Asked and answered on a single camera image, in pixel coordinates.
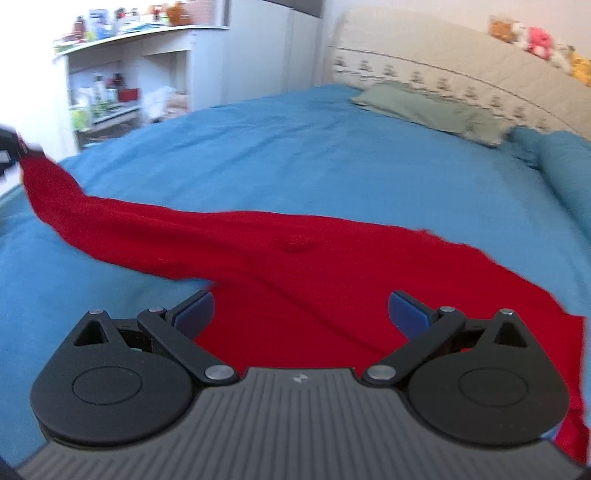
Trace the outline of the red knit garment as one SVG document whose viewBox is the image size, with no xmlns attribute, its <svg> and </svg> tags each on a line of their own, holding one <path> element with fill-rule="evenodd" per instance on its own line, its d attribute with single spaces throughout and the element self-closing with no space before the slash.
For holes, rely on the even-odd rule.
<svg viewBox="0 0 591 480">
<path fill-rule="evenodd" d="M 472 317 L 515 310 L 568 386 L 558 446 L 586 459 L 583 319 L 480 250 L 337 218 L 183 212 L 89 196 L 41 155 L 21 168 L 35 214 L 74 248 L 146 274 L 211 281 L 214 318 L 197 343 L 238 371 L 370 367 L 403 344 L 387 308 L 396 290 Z"/>
</svg>

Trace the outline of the white shelf unit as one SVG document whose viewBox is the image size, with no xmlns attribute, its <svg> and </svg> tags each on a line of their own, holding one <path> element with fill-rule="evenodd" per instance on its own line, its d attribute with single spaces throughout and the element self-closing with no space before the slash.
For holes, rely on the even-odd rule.
<svg viewBox="0 0 591 480">
<path fill-rule="evenodd" d="M 57 54 L 52 61 L 57 105 L 51 125 L 58 132 L 54 156 L 62 159 L 78 152 L 71 103 L 74 91 L 89 87 L 97 74 L 103 79 L 120 75 L 123 86 L 138 90 L 140 97 L 173 87 L 187 95 L 189 111 L 221 104 L 226 32 L 214 26 L 164 27 L 83 43 Z"/>
</svg>

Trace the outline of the rolled blue blanket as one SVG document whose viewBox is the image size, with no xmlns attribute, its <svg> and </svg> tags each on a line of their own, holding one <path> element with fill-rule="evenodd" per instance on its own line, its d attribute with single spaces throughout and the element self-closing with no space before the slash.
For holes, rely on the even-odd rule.
<svg viewBox="0 0 591 480">
<path fill-rule="evenodd" d="M 543 134 L 513 127 L 499 147 L 542 173 L 547 183 L 590 237 L 590 142 L 567 131 Z"/>
</svg>

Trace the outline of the white wardrobe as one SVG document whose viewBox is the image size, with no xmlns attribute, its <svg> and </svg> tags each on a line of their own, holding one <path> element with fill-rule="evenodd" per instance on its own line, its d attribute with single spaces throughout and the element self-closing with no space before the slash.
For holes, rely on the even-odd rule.
<svg viewBox="0 0 591 480">
<path fill-rule="evenodd" d="M 322 1 L 230 1 L 222 101 L 311 88 L 324 9 Z"/>
</svg>

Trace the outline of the blue bed sheet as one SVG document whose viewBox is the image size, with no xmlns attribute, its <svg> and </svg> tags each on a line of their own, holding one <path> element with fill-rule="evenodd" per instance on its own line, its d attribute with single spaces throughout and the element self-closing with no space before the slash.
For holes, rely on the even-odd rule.
<svg viewBox="0 0 591 480">
<path fill-rule="evenodd" d="M 329 85 L 201 110 L 87 149 L 63 166 L 89 194 L 188 211 L 259 210 L 426 229 L 472 245 L 590 313 L 590 244 L 542 174 L 500 149 L 377 115 Z M 1 183 L 1 454 L 43 442 L 33 381 L 84 313 L 128 318 L 202 288 L 95 261 Z"/>
</svg>

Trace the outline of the green pillow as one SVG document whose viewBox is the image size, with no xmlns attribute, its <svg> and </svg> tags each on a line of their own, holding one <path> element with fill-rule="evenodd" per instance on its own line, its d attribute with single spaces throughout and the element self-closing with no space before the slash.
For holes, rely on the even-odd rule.
<svg viewBox="0 0 591 480">
<path fill-rule="evenodd" d="M 510 126 L 489 110 L 441 97 L 398 81 L 377 83 L 351 99 L 365 110 L 458 136 L 488 147 L 500 145 Z"/>
</svg>

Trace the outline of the beige quilted headboard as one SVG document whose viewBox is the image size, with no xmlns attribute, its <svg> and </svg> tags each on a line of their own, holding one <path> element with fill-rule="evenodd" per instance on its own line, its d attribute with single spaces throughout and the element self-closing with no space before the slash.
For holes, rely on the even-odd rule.
<svg viewBox="0 0 591 480">
<path fill-rule="evenodd" d="M 541 132 L 590 136 L 590 90 L 516 46 L 419 12 L 353 8 L 342 15 L 325 78 L 368 89 L 396 80 Z"/>
</svg>

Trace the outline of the plush toys on headboard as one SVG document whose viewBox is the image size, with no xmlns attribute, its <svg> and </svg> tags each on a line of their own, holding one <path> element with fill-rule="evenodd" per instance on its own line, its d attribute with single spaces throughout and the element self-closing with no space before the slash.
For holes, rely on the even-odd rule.
<svg viewBox="0 0 591 480">
<path fill-rule="evenodd" d="M 505 15 L 491 15 L 488 33 L 590 86 L 590 60 L 580 55 L 574 46 L 556 40 L 543 28 L 527 26 Z"/>
</svg>

